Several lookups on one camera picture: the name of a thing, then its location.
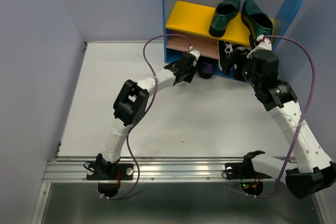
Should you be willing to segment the black sneaker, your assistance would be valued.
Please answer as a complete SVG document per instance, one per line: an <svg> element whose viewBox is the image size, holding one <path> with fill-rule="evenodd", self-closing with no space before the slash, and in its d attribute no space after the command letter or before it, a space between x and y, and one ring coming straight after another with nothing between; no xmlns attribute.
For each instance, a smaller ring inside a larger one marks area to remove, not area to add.
<svg viewBox="0 0 336 224"><path fill-rule="evenodd" d="M229 42L218 41L218 67L222 74L229 75L233 64L230 63L230 57L233 52L233 45Z"/></svg>

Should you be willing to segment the purple loafer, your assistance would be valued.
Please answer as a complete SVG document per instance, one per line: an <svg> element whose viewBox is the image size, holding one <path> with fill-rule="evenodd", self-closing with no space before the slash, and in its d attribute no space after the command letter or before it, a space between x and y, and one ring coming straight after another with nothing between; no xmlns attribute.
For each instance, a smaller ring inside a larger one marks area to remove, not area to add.
<svg viewBox="0 0 336 224"><path fill-rule="evenodd" d="M184 78L184 82L187 82L187 83L191 83L193 78L194 78L194 75L195 75L196 71L191 71L189 72L186 77Z"/></svg>
<svg viewBox="0 0 336 224"><path fill-rule="evenodd" d="M213 76L216 60L202 57L199 63L198 74L203 79L209 79Z"/></svg>

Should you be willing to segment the green loafer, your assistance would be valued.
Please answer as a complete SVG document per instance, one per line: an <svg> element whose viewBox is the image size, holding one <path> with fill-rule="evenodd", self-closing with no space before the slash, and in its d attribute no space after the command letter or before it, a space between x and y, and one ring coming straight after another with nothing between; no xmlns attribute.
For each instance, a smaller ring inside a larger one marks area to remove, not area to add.
<svg viewBox="0 0 336 224"><path fill-rule="evenodd" d="M213 37L222 37L227 29L228 23L236 17L240 9L241 0L223 0L213 13L209 26L209 34Z"/></svg>
<svg viewBox="0 0 336 224"><path fill-rule="evenodd" d="M249 30L249 43L255 48L255 39L260 35L272 35L273 23L254 0L245 0L241 9L243 24Z"/></svg>

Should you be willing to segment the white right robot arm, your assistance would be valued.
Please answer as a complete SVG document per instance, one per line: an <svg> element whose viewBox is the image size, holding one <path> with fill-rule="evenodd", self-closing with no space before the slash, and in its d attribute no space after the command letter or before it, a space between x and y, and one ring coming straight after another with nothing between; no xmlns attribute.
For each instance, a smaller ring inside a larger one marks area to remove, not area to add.
<svg viewBox="0 0 336 224"><path fill-rule="evenodd" d="M289 143L290 157L280 160L264 151L247 153L241 162L226 165L223 177L253 179L243 183L246 194L259 197L263 178L283 183L298 199L303 199L335 183L335 162L321 148L305 121L306 111L300 109L298 98L289 83L278 78L279 58L269 49L253 49L249 54L235 50L241 61L237 70L253 88L257 100L274 119Z"/></svg>

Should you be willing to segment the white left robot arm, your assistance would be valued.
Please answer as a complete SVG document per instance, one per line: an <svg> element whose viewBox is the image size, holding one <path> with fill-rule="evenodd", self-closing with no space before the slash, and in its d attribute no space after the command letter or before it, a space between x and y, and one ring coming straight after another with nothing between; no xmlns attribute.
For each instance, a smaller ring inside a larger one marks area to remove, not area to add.
<svg viewBox="0 0 336 224"><path fill-rule="evenodd" d="M99 174L106 179L114 179L118 173L121 150L130 130L145 116L149 98L155 98L157 92L181 82L190 83L195 75L201 53L190 50L182 53L174 61L149 77L140 81L127 80L121 88L114 104L112 131L104 149L94 162L84 164L89 175Z"/></svg>

